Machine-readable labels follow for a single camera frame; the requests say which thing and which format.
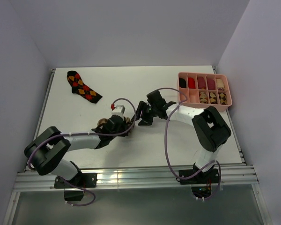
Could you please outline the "beige orange brown argyle sock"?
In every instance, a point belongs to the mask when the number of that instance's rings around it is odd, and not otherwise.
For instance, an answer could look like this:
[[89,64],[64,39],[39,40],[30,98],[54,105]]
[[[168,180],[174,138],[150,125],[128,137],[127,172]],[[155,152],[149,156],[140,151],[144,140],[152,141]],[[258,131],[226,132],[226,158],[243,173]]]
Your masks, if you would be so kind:
[[205,92],[201,91],[199,92],[199,100],[201,104],[207,104],[208,103],[208,97]]

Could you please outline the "black red yellow argyle sock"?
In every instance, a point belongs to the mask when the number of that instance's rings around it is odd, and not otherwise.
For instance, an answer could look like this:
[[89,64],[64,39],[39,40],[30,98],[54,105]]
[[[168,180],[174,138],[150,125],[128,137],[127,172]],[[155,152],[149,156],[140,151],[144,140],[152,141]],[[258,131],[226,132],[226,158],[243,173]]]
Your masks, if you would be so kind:
[[98,103],[103,98],[103,96],[87,86],[76,71],[68,71],[67,81],[73,94],[77,94],[93,104]]

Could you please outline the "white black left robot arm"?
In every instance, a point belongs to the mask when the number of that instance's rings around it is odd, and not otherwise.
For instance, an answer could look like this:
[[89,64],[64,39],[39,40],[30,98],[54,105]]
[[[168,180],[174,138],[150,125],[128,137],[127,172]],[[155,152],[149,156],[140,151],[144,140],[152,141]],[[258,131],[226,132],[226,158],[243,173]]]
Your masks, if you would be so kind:
[[73,150],[103,148],[115,137],[129,135],[133,127],[133,119],[117,115],[87,133],[63,134],[51,126],[25,148],[24,155],[28,166],[39,175],[51,173],[62,177],[69,186],[77,187],[82,181],[81,170],[74,162],[64,160],[65,154]]

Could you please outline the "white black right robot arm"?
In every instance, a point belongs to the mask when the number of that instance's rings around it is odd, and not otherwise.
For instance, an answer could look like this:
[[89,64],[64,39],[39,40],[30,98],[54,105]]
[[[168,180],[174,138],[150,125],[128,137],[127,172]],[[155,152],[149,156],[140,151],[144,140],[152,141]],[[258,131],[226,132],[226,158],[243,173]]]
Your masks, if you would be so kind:
[[168,167],[172,170],[167,152],[167,131],[170,120],[179,121],[194,127],[201,150],[191,177],[199,182],[205,182],[217,163],[215,158],[221,147],[231,136],[231,130],[218,110],[209,106],[205,109],[191,108],[181,102],[166,102],[159,90],[147,94],[147,102],[140,101],[132,120],[139,121],[139,126],[151,126],[153,119],[158,117],[166,120],[164,148]]

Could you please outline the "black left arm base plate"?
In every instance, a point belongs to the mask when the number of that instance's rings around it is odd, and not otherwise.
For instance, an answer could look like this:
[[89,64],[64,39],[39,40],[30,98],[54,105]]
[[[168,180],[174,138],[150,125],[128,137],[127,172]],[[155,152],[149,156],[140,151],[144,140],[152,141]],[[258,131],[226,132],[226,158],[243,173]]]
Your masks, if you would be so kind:
[[97,181],[97,173],[77,173],[71,180],[66,180],[57,176],[54,182],[54,188],[64,189],[72,188],[73,186],[79,188],[95,188]]

